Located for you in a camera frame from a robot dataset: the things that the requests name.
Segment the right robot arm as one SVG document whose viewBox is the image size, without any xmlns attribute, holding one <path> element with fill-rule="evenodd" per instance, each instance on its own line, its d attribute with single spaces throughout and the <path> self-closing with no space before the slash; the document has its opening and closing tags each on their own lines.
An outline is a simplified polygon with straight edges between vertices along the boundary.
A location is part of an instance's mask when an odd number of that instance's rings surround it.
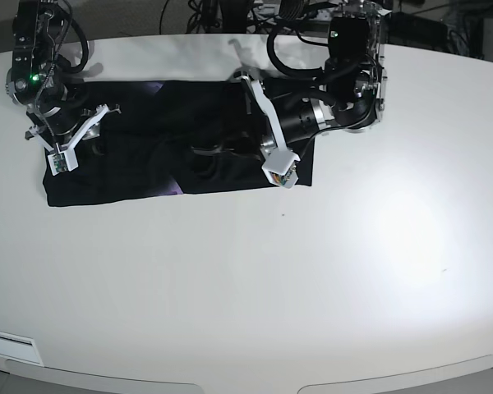
<svg viewBox="0 0 493 394">
<path fill-rule="evenodd" d="M 66 144 L 85 119 L 90 92 L 79 74 L 90 49 L 68 1 L 20 1 L 6 92 L 51 145 Z"/>
</svg>

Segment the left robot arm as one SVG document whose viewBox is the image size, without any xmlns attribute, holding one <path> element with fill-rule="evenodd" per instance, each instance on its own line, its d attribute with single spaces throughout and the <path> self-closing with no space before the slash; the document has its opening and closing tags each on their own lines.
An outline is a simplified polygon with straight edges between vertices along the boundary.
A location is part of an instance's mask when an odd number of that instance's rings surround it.
<svg viewBox="0 0 493 394">
<path fill-rule="evenodd" d="M 281 78 L 236 73 L 245 95 L 245 123 L 193 146 L 193 152 L 256 157 L 265 167 L 296 164 L 322 131 L 359 131 L 379 121 L 385 80 L 381 27 L 390 9 L 382 1 L 282 1 L 266 41 Z M 326 49 L 324 65 L 297 68 L 283 62 L 276 39 L 287 32 Z"/>
</svg>

